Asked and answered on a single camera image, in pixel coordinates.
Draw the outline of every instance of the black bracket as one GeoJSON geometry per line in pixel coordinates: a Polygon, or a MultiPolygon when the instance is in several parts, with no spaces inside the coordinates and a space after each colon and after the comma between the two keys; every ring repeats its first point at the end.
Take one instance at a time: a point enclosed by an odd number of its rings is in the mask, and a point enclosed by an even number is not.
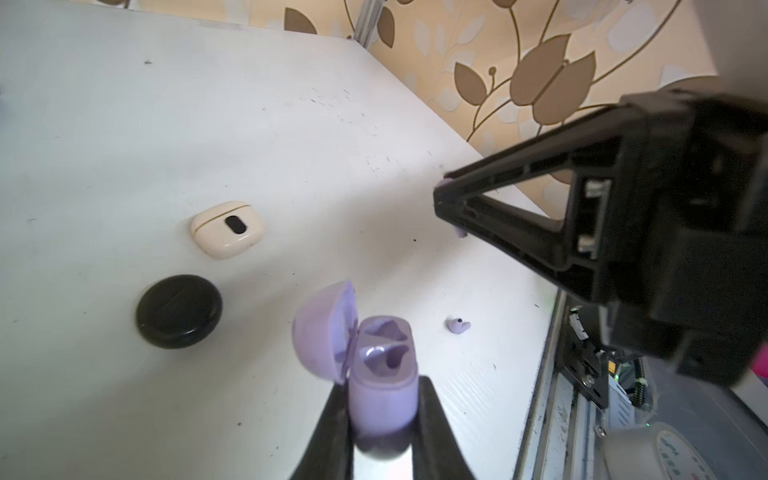
{"type": "Polygon", "coordinates": [[[569,299],[554,367],[599,409],[608,408],[608,354],[581,324],[580,308],[569,299]]]}
{"type": "Polygon", "coordinates": [[[603,343],[731,384],[768,331],[768,108],[665,91],[446,174],[438,217],[586,303],[603,343]],[[572,172],[563,220],[487,193],[572,172]]]}

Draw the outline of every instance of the purple earbud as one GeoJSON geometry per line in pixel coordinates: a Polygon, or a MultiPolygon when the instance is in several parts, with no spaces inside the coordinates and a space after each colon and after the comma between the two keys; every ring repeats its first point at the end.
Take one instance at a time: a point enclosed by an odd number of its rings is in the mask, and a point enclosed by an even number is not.
{"type": "Polygon", "coordinates": [[[453,333],[464,333],[472,326],[470,322],[465,322],[462,319],[448,319],[445,324],[453,333]]]}

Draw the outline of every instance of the screw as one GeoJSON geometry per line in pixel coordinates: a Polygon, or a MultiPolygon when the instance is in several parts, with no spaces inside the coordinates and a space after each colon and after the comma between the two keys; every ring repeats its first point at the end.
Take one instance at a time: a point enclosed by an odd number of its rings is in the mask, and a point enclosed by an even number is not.
{"type": "Polygon", "coordinates": [[[606,186],[606,180],[587,180],[587,183],[584,184],[584,196],[586,198],[602,197],[606,186]]]}
{"type": "Polygon", "coordinates": [[[579,235],[576,242],[576,250],[579,253],[592,253],[594,252],[595,242],[592,235],[579,235]]]}

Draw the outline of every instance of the cable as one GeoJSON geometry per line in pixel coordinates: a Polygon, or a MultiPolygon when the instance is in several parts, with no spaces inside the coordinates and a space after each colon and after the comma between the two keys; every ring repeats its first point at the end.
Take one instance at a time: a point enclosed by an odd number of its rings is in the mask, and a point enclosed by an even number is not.
{"type": "Polygon", "coordinates": [[[645,404],[645,386],[648,382],[645,379],[645,368],[643,359],[634,361],[634,395],[632,395],[632,405],[636,408],[642,408],[645,404]]]}

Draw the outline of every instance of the pink object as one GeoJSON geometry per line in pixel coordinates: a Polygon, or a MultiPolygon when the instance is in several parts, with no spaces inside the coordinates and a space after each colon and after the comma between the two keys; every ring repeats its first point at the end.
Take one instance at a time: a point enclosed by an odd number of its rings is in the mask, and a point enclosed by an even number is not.
{"type": "Polygon", "coordinates": [[[752,371],[768,379],[768,343],[764,343],[763,348],[757,351],[752,371]]]}
{"type": "Polygon", "coordinates": [[[408,426],[419,407],[419,367],[411,326],[394,316],[357,325],[351,282],[320,290],[293,319],[293,348],[302,365],[340,385],[349,372],[349,417],[358,436],[389,435],[408,426]]]}
{"type": "Polygon", "coordinates": [[[472,326],[470,322],[465,322],[462,319],[448,319],[445,324],[453,333],[464,333],[472,326]]]}

